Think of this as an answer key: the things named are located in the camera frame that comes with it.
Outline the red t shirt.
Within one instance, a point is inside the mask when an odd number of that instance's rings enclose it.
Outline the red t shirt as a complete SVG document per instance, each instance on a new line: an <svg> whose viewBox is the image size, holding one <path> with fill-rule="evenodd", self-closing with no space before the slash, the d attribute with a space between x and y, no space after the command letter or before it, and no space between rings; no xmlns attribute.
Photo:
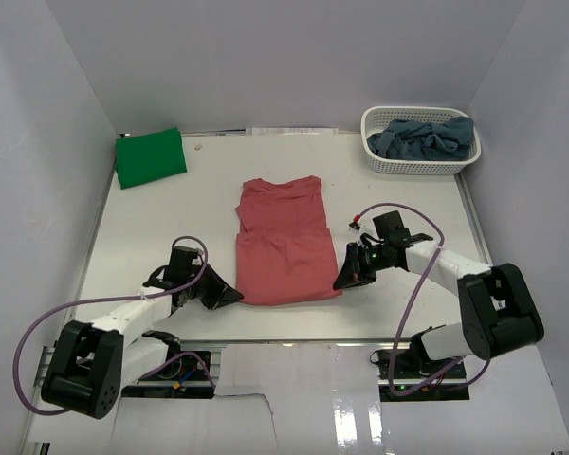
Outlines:
<svg viewBox="0 0 569 455"><path fill-rule="evenodd" d="M236 289L243 303L276 306L333 299L338 263L317 176L243 184L236 208Z"/></svg>

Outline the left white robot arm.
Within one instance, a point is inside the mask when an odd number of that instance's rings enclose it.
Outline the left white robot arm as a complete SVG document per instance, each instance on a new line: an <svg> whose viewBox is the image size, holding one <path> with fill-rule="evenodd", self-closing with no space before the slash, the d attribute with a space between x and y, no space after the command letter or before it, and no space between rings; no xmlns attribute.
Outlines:
<svg viewBox="0 0 569 455"><path fill-rule="evenodd" d="M156 324L190 300L215 310L243 297L199 250L174 247L169 262L152 272L131 300L89 322L66 324L48 365L42 399L101 419L131 383L177 380L196 368L206 369L206 359L184 353L180 338L158 331Z"/></svg>

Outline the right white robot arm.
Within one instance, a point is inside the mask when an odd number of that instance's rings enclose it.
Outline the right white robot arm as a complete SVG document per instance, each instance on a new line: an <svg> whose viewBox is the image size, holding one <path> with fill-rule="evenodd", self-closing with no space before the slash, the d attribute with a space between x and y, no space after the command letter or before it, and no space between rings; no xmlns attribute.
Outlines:
<svg viewBox="0 0 569 455"><path fill-rule="evenodd" d="M411 234L400 213L374 218L376 235L347 245L336 290L372 284L379 271L399 268L432 281L458 299L461 320L412 336L388 361L429 378L455 358L489 361L544 338L544 326L520 268L479 263L444 249L427 234Z"/></svg>

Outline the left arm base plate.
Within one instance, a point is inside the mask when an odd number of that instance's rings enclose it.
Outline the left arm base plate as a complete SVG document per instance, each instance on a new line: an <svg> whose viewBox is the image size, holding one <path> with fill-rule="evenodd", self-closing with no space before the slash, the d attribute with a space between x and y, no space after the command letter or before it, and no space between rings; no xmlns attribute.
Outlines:
<svg viewBox="0 0 569 455"><path fill-rule="evenodd" d="M161 372L122 391L123 397L157 399L212 399L213 386L208 377L215 378L211 372L212 355L210 351L196 351L207 369L193 355L180 357Z"/></svg>

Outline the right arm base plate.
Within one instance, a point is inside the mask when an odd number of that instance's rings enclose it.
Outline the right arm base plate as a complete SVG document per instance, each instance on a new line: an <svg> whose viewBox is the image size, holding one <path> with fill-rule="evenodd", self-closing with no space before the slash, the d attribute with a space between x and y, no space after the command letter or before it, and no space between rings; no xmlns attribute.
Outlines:
<svg viewBox="0 0 569 455"><path fill-rule="evenodd" d="M382 403L387 402L444 402L468 401L470 399L468 388L461 388L467 381L467 372L463 362L451 368L444 375L434 379L430 385L423 387L413 394L397 396L389 388L388 367L390 351L386 349L375 350L369 357L369 362L377 367L379 394ZM394 387L399 392L407 392L412 386L421 383L422 376L404 360L396 358L394 369Z"/></svg>

